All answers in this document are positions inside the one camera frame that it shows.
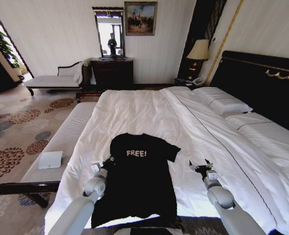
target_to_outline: black t-shirt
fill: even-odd
[[[137,216],[177,215],[177,202],[167,160],[175,161],[180,148],[157,137],[118,135],[111,141],[110,168],[104,196],[95,204],[91,226]]]

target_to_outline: white pillow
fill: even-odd
[[[74,76],[78,71],[78,67],[81,67],[80,63],[78,63],[78,64],[76,64],[70,68],[59,68],[58,75],[59,76]]]
[[[82,62],[78,64],[77,72],[74,75],[74,82],[80,84],[82,82]]]
[[[225,113],[244,113],[253,109],[247,104],[217,87],[202,87],[192,91],[202,101],[211,106],[218,115]]]
[[[289,178],[289,131],[257,114],[248,113],[225,119],[259,147]]]

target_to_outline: floral patterned carpet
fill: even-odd
[[[76,91],[35,89],[34,92],[31,96],[19,85],[0,93],[0,184],[21,180],[77,104]],[[85,98],[83,101],[97,100]],[[43,197],[49,200],[46,209],[23,195],[0,196],[0,235],[42,235],[44,215],[55,194],[46,193]],[[227,234],[216,218],[181,218],[181,226],[191,235]],[[90,229],[83,234],[112,235],[117,229]]]

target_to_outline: bench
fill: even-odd
[[[90,83],[92,70],[90,60],[79,61],[71,66],[58,67],[57,76],[45,75],[35,77],[29,81],[23,82],[31,95],[34,95],[32,89],[55,89],[55,90],[82,90]]]
[[[0,195],[23,194],[42,208],[47,207],[48,202],[39,193],[57,192],[63,172],[95,105],[96,102],[77,104],[42,151],[63,151],[65,156],[62,158],[61,167],[38,169],[39,155],[19,183],[0,184]]]

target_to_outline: telephone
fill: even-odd
[[[196,85],[196,86],[200,86],[200,85],[202,85],[202,84],[204,83],[204,81],[203,81],[200,77],[198,77],[198,78],[194,79],[194,80],[192,81],[192,83],[193,83],[194,85]]]

